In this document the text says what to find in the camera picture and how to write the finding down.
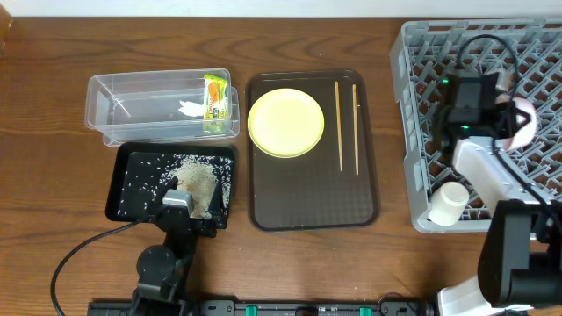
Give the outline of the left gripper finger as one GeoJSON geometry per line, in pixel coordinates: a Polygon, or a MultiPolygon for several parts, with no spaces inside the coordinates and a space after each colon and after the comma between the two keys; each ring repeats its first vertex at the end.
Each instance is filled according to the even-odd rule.
{"type": "Polygon", "coordinates": [[[210,214],[213,222],[223,222],[225,219],[221,181],[218,181],[215,185],[207,212],[210,214]]]}
{"type": "Polygon", "coordinates": [[[169,198],[173,197],[177,191],[178,179],[173,176],[165,184],[156,190],[156,194],[151,202],[152,210],[160,210],[169,203],[169,198]]]}

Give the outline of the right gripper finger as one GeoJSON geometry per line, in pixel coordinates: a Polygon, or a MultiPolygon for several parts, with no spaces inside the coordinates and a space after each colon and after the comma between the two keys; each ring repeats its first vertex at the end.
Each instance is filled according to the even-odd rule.
{"type": "Polygon", "coordinates": [[[500,137],[514,137],[532,122],[532,104],[527,100],[510,100],[502,104],[500,137]]]}
{"type": "Polygon", "coordinates": [[[513,73],[505,69],[487,71],[484,77],[494,84],[495,90],[499,93],[508,93],[514,81],[513,73]]]}

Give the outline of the pink bowl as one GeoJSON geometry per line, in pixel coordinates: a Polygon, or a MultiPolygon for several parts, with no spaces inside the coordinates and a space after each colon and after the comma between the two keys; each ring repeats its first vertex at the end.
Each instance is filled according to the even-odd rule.
{"type": "Polygon", "coordinates": [[[534,105],[527,99],[516,97],[515,108],[530,116],[526,119],[523,114],[516,115],[518,130],[514,136],[501,136],[500,143],[506,151],[512,151],[529,145],[537,131],[537,113],[534,105]]]}

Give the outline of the white tissue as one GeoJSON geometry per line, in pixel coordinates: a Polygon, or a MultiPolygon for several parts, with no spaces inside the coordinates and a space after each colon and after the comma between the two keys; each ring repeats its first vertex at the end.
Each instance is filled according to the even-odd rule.
{"type": "Polygon", "coordinates": [[[178,109],[182,114],[188,117],[203,117],[205,115],[205,106],[191,101],[180,101],[178,109]]]}

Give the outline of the white cup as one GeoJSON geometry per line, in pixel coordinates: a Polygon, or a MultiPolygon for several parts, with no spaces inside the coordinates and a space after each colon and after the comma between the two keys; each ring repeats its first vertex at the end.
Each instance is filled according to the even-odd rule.
{"type": "Polygon", "coordinates": [[[439,226],[456,224],[468,204],[469,192],[458,182],[444,183],[431,198],[428,219],[439,226]]]}

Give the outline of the green yellow snack wrapper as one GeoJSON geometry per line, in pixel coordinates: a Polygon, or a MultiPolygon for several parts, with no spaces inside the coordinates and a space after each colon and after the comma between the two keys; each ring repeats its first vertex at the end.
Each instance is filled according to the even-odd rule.
{"type": "Polygon", "coordinates": [[[206,74],[204,80],[204,131],[213,134],[222,133],[228,114],[227,80],[210,74],[206,74]]]}

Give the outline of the yellow plate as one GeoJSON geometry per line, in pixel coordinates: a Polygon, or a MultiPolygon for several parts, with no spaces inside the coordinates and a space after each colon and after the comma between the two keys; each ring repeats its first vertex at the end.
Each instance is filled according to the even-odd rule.
{"type": "Polygon", "coordinates": [[[324,126],[319,103],[302,90],[268,91],[249,110],[250,139],[262,152],[277,158],[294,158],[312,150],[324,126]]]}

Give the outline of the wooden chopstick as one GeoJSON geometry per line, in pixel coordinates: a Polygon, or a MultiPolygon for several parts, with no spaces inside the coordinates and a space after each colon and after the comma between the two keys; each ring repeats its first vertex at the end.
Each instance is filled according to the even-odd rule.
{"type": "Polygon", "coordinates": [[[340,171],[343,172],[342,124],[341,124],[340,91],[339,91],[339,82],[338,81],[335,81],[335,114],[336,114],[339,168],[340,168],[340,171]]]}
{"type": "Polygon", "coordinates": [[[357,86],[352,84],[352,114],[353,114],[353,141],[354,161],[356,176],[359,175],[359,153],[358,153],[358,124],[357,124],[357,86]]]}

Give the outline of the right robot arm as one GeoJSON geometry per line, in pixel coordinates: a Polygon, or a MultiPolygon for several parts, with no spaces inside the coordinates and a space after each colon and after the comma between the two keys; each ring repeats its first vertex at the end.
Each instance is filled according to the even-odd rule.
{"type": "Polygon", "coordinates": [[[534,105],[499,73],[454,70],[433,116],[436,149],[491,212],[476,276],[440,290],[439,315],[516,315],[561,303],[561,203],[509,158],[537,129],[534,105]]]}

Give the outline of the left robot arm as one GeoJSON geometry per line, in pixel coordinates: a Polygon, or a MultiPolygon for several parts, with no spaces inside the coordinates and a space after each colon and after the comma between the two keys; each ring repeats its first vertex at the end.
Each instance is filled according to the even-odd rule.
{"type": "Polygon", "coordinates": [[[191,195],[177,185],[178,179],[173,177],[148,205],[147,222],[158,226],[166,236],[163,244],[146,248],[140,254],[136,263],[139,281],[132,306],[123,315],[199,314],[198,304],[185,297],[185,284],[198,238],[214,238],[219,229],[226,227],[222,183],[213,187],[209,219],[191,216],[191,195]]]}

